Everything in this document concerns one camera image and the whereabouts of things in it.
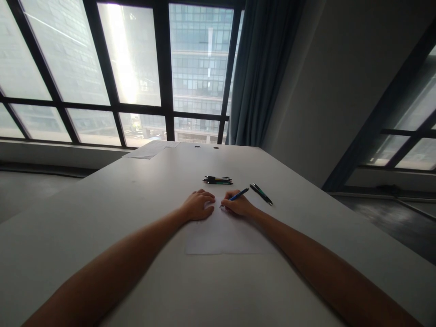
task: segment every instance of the pen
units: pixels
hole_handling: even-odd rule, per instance
[[[205,176],[207,180],[226,180],[226,181],[231,181],[232,179],[230,177],[215,177],[215,176]]]
[[[236,200],[237,198],[239,198],[241,195],[243,195],[244,193],[246,193],[246,192],[248,192],[249,191],[249,188],[244,188],[241,192],[239,192],[238,194],[236,194],[234,197],[231,197],[230,199],[229,199],[229,201],[234,201],[234,200]]]
[[[206,184],[218,184],[218,185],[232,185],[233,183],[230,181],[213,181],[209,182],[208,180],[203,180]]]
[[[269,197],[267,197],[267,195],[255,183],[250,184],[250,187],[253,189],[254,192],[259,194],[260,197],[264,199],[266,203],[268,203],[270,206],[273,205],[273,202],[269,199]]]

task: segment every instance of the gray floor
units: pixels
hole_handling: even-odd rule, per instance
[[[335,196],[351,210],[436,265],[436,221],[391,200]],[[410,203],[431,214],[433,203]]]
[[[78,181],[79,178],[0,171],[0,223]]]

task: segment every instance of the white paper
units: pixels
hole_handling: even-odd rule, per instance
[[[220,208],[217,198],[213,214],[186,226],[186,254],[276,253],[271,241],[249,219],[234,217]]]
[[[153,140],[150,143],[124,155],[127,158],[151,159],[165,148],[175,148],[180,142]]]

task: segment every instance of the bundle of pens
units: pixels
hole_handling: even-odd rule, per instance
[[[230,177],[215,177],[215,176],[205,176],[203,182],[207,184],[219,184],[219,185],[232,185],[232,179]]]

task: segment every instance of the curtain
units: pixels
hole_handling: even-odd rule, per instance
[[[304,0],[247,0],[226,144],[260,146]]]

